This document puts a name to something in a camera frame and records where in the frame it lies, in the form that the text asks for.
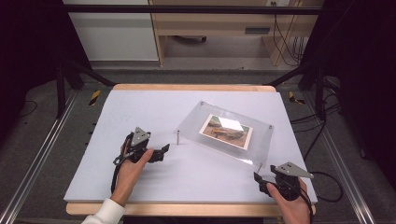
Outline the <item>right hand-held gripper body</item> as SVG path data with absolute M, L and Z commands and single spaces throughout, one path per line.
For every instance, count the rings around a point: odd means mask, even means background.
M 314 175 L 290 161 L 276 166 L 276 187 L 287 201 L 300 197 L 300 177 L 313 178 Z

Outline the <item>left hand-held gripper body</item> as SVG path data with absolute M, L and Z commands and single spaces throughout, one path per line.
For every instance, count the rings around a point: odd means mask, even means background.
M 129 160 L 133 163 L 138 162 L 143 154 L 148 150 L 150 133 L 146 133 L 141 128 L 136 127 L 133 132 L 128 134 L 120 149 L 120 155 L 113 161 L 115 165 L 121 165 Z

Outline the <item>clear acrylic photo frame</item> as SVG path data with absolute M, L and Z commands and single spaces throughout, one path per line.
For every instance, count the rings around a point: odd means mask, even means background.
M 227 119 L 236 119 L 242 124 L 252 127 L 253 133 L 247 150 L 233 147 L 199 134 L 201 127 L 210 114 Z M 274 130 L 275 127 L 271 124 L 204 101 L 199 102 L 176 128 L 176 132 L 184 138 L 256 167 L 263 167 L 267 161 Z

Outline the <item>person's left hand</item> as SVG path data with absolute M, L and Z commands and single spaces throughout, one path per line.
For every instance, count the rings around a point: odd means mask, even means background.
M 133 163 L 125 161 L 121 165 L 116 187 L 110 197 L 112 201 L 120 206 L 125 206 L 127 204 L 133 192 L 134 185 L 137 183 L 139 176 L 152 154 L 153 150 L 148 149 L 138 162 Z

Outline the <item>person's right hand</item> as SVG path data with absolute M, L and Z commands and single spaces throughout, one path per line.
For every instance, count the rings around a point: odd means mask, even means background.
M 276 201 L 285 224 L 311 224 L 311 212 L 302 197 L 287 201 L 273 184 L 267 183 L 266 187 Z

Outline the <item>landscape picture print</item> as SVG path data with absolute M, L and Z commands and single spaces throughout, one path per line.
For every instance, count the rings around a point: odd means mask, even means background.
M 244 150 L 248 149 L 252 133 L 253 128 L 242 124 L 239 120 L 213 114 L 207 117 L 199 131 L 201 135 Z

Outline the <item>person's dark clothing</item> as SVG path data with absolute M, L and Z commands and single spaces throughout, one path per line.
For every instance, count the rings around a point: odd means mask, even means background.
M 262 217 L 123 217 L 123 224 L 263 224 Z

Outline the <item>black metal stand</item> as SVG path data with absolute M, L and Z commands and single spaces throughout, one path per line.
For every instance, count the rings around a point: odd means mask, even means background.
M 75 61 L 62 61 L 56 69 L 56 87 L 57 87 L 57 102 L 58 112 L 56 118 L 58 119 L 66 110 L 66 99 L 64 81 L 67 80 L 73 90 L 81 90 L 84 83 L 80 77 L 80 74 L 85 74 L 100 83 L 114 87 L 116 82 L 113 82 L 105 77 L 100 76 L 94 72 L 91 68 L 77 63 Z
M 298 84 L 299 89 L 302 91 L 309 90 L 313 84 L 316 84 L 315 112 L 321 120 L 325 120 L 326 115 L 323 99 L 325 73 L 319 62 L 311 60 L 303 63 L 295 69 L 289 71 L 286 75 L 283 75 L 282 77 L 266 83 L 266 86 L 276 87 L 281 83 L 285 82 L 286 80 L 289 80 L 297 75 L 303 76 Z

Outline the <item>white cabinet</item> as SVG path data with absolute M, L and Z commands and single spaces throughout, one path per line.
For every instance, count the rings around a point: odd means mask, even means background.
M 149 13 L 70 13 L 90 61 L 157 61 Z

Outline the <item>black curtain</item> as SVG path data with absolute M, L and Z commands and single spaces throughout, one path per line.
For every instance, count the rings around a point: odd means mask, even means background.
M 340 81 L 357 140 L 396 189 L 396 0 L 324 0 L 304 57 Z
M 62 60 L 91 65 L 63 0 L 0 0 L 0 143 L 27 92 L 56 78 Z

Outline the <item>light wooden desk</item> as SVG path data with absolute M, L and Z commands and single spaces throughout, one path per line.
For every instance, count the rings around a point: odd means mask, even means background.
M 322 7 L 324 0 L 148 0 L 152 6 Z M 293 37 L 308 38 L 315 15 L 153 13 L 156 35 L 237 36 L 262 39 L 272 65 L 279 65 Z

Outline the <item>black horizontal metal bar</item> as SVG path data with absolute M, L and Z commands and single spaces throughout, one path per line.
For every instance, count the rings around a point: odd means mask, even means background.
M 67 12 L 84 13 L 191 13 L 319 15 L 321 7 L 235 7 L 235 6 L 144 6 L 144 5 L 64 5 Z

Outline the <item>aluminium floor rail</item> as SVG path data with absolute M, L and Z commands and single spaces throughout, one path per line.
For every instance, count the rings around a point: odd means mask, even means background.
M 61 113 L 60 117 L 57 118 L 46 135 L 40 149 L 35 154 L 34 159 L 29 164 L 28 170 L 25 172 L 21 183 L 12 195 L 12 198 L 7 203 L 7 207 L 0 214 L 0 224 L 12 224 L 16 219 L 18 213 L 21 211 L 28 194 L 30 193 L 40 171 L 48 155 L 50 154 L 53 145 L 55 144 L 64 124 L 67 120 L 70 111 L 72 110 L 76 98 L 78 97 L 78 91 L 71 91 L 66 101 L 64 112 Z
M 327 109 L 333 105 L 337 107 L 338 104 L 338 102 L 335 100 L 335 97 L 331 94 L 326 95 L 321 100 L 321 102 L 324 106 L 325 116 L 327 115 Z M 340 154 L 334 139 L 327 128 L 327 124 L 329 123 L 330 122 L 327 116 L 324 121 L 317 119 L 317 124 L 322 127 L 322 131 L 319 134 L 322 145 L 327 150 L 332 168 L 336 172 L 335 179 L 337 180 L 340 190 L 343 192 L 343 195 L 338 200 L 337 204 L 341 204 L 342 201 L 347 201 L 347 205 L 343 206 L 343 208 L 350 208 L 360 224 L 376 224 L 371 210 L 369 209 L 366 201 L 363 199 L 361 191 L 358 188 L 352 173 L 347 168 L 347 164 L 342 158 L 342 155 Z

